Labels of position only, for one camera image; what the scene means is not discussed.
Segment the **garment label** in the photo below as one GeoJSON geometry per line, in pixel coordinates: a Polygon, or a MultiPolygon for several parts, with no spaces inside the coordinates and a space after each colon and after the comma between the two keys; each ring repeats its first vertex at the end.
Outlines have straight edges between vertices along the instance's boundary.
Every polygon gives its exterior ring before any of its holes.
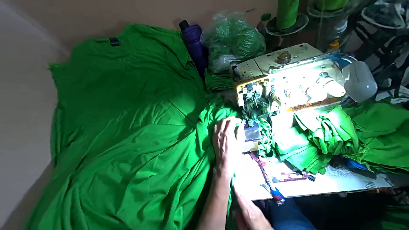
{"type": "Polygon", "coordinates": [[[120,45],[119,41],[118,41],[118,39],[116,37],[109,38],[109,41],[111,42],[111,46],[119,46],[120,45]]]}

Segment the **clear plastic bag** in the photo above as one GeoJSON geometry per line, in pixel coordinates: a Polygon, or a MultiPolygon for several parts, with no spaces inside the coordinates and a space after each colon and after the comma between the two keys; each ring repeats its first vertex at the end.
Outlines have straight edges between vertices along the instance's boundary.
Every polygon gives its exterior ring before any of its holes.
{"type": "Polygon", "coordinates": [[[245,13],[222,11],[213,16],[200,42],[209,49],[209,69],[214,73],[230,68],[230,62],[247,61],[265,54],[264,37],[244,17],[245,13]]]}

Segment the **human hand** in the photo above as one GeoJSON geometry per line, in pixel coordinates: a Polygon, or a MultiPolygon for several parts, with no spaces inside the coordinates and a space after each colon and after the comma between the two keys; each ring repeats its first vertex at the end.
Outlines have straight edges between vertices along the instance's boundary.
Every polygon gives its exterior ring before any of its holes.
{"type": "Polygon", "coordinates": [[[237,135],[234,134],[240,118],[228,117],[221,120],[213,129],[213,148],[216,154],[216,175],[231,179],[234,174],[235,159],[243,152],[244,124],[240,124],[237,135]]]}
{"type": "Polygon", "coordinates": [[[233,184],[236,193],[237,202],[241,212],[233,211],[233,217],[236,220],[239,230],[272,230],[270,223],[264,217],[263,212],[247,198],[243,189],[233,184]]]}

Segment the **sewing machine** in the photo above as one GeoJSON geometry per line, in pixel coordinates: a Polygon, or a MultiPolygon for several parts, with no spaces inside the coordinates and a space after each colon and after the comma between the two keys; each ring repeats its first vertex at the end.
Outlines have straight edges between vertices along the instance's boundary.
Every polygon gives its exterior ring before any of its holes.
{"type": "Polygon", "coordinates": [[[257,119],[269,121],[273,131],[289,128],[300,110],[323,109],[340,103],[345,76],[334,59],[307,43],[288,47],[236,64],[231,63],[237,105],[246,119],[246,151],[257,149],[257,119]]]}

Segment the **blue fabric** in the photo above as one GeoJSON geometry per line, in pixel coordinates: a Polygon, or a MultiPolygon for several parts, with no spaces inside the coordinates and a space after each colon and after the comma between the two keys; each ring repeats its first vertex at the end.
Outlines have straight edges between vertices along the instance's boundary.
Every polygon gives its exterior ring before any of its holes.
{"type": "Polygon", "coordinates": [[[286,198],[281,206],[277,206],[271,200],[254,201],[254,203],[275,230],[316,230],[291,198],[286,198]]]}

